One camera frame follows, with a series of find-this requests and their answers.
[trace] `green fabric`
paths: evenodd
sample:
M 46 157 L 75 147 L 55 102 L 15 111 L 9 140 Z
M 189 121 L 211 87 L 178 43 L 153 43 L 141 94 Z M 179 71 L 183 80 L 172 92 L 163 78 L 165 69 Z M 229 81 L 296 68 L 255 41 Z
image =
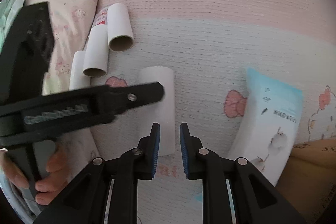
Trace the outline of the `green fabric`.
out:
M 25 0 L 2 0 L 0 2 L 0 52 L 12 23 Z

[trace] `pillow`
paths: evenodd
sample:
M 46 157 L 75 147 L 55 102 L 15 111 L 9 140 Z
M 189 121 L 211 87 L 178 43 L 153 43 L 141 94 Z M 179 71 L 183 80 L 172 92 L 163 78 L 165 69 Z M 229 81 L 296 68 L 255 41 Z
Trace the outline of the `pillow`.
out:
M 98 0 L 26 0 L 26 5 L 49 2 L 55 46 L 49 71 L 43 83 L 43 95 L 69 90 L 75 52 L 82 50 L 89 35 Z

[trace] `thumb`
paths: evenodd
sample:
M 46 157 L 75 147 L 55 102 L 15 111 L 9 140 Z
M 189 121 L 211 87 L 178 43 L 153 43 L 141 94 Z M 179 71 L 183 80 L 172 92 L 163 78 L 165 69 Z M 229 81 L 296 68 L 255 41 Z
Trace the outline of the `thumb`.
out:
M 0 150 L 0 166 L 6 177 L 16 186 L 29 189 L 29 183 L 19 167 L 6 155 L 6 151 Z

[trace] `fingernail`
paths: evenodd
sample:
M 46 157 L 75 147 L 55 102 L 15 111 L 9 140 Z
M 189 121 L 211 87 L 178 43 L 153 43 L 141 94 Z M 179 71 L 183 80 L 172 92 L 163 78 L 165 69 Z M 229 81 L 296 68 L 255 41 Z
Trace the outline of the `fingernail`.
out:
M 46 192 L 46 188 L 43 184 L 36 183 L 35 189 L 38 190 L 39 192 Z
M 29 184 L 28 184 L 28 181 L 26 180 L 25 177 L 17 174 L 14 178 L 14 184 L 19 186 L 19 187 L 22 187 L 24 189 L 29 189 Z
M 35 198 L 35 200 L 40 205 L 47 205 L 46 201 L 43 198 Z

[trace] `silver screw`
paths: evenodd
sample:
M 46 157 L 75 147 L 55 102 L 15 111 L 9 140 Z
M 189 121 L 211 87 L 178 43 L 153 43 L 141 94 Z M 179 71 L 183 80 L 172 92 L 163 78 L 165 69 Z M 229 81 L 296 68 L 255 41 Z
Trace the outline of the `silver screw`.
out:
M 240 165 L 246 165 L 247 164 L 247 159 L 245 158 L 239 158 L 237 160 L 237 162 L 240 164 Z
M 140 155 L 142 153 L 142 150 L 140 148 L 134 148 L 132 152 L 134 155 Z
M 198 150 L 198 152 L 201 154 L 201 155 L 207 155 L 209 153 L 209 150 L 206 149 L 206 148 L 201 148 L 200 150 Z
M 137 96 L 132 93 L 127 94 L 127 98 L 132 102 L 135 102 L 137 100 Z
M 94 165 L 101 165 L 103 163 L 103 159 L 102 158 L 95 158 L 95 159 L 93 159 L 92 163 Z

